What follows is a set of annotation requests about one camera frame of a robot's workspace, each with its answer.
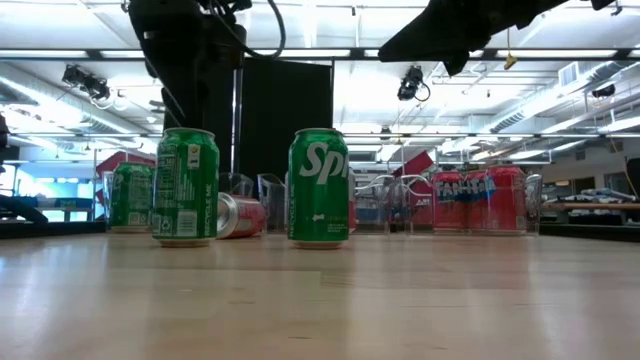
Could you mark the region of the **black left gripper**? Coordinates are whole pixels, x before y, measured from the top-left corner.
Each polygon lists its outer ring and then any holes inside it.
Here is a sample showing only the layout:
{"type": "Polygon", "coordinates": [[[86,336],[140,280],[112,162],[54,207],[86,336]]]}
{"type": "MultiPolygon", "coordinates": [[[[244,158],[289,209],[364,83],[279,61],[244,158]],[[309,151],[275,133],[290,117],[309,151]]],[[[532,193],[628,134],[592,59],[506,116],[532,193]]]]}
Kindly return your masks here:
{"type": "MultiPolygon", "coordinates": [[[[145,57],[147,71],[196,63],[238,69],[244,62],[246,29],[235,13],[248,1],[130,0],[127,14],[145,57]]],[[[164,129],[211,129],[214,99],[208,84],[176,79],[161,90],[164,129]]]]}

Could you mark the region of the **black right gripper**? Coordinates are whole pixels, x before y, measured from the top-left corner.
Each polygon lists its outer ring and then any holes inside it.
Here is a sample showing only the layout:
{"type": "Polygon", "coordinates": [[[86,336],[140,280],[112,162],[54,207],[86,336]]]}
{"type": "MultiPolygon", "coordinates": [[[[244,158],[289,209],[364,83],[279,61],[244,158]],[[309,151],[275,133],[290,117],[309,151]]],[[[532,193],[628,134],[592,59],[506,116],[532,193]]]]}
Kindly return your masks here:
{"type": "Polygon", "coordinates": [[[460,73],[469,54],[505,29],[527,27],[564,0],[432,0],[422,13],[379,51],[381,61],[446,61],[449,76],[460,73]]]}

